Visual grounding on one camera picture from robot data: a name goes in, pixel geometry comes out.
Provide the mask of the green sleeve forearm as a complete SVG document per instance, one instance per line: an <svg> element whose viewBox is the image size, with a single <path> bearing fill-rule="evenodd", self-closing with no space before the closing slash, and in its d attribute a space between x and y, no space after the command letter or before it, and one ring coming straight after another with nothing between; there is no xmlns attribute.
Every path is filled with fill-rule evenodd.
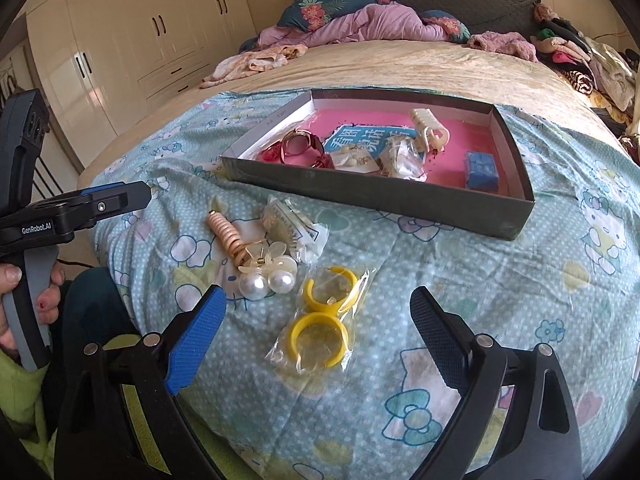
<svg viewBox="0 0 640 480"><path fill-rule="evenodd" d="M42 386L48 368L24 370L1 352L1 411L22 447L44 472L54 478L54 451L58 430L46 422Z"/></svg>

